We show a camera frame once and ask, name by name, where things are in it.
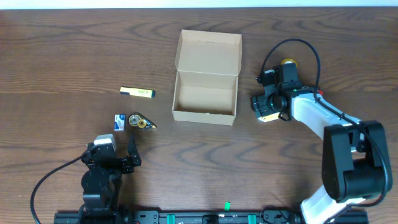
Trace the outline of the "yellow sticky note pad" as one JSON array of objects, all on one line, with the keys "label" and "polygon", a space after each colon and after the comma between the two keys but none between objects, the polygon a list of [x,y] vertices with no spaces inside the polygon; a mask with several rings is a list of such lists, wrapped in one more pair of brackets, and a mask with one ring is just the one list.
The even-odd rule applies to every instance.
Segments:
[{"label": "yellow sticky note pad", "polygon": [[279,119],[279,113],[274,113],[274,114],[270,114],[270,115],[262,116],[262,117],[258,118],[259,121],[262,121],[264,123],[274,121],[277,119]]}]

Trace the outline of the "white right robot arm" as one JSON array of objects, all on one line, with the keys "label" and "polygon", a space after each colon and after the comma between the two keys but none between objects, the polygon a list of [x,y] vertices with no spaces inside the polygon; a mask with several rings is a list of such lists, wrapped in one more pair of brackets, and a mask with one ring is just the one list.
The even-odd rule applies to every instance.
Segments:
[{"label": "white right robot arm", "polygon": [[352,207],[374,207],[392,188],[392,171],[384,127],[377,121],[348,116],[309,87],[271,92],[251,98],[256,118],[268,122],[295,119],[323,141],[322,186],[300,204],[292,223],[359,222],[347,215]]}]

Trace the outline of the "cardboard box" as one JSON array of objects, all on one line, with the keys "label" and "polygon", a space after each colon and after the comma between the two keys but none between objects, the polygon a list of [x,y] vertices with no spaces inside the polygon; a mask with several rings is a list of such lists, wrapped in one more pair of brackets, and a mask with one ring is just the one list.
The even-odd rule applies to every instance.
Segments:
[{"label": "cardboard box", "polygon": [[182,30],[175,58],[174,120],[233,125],[241,62],[241,34]]}]

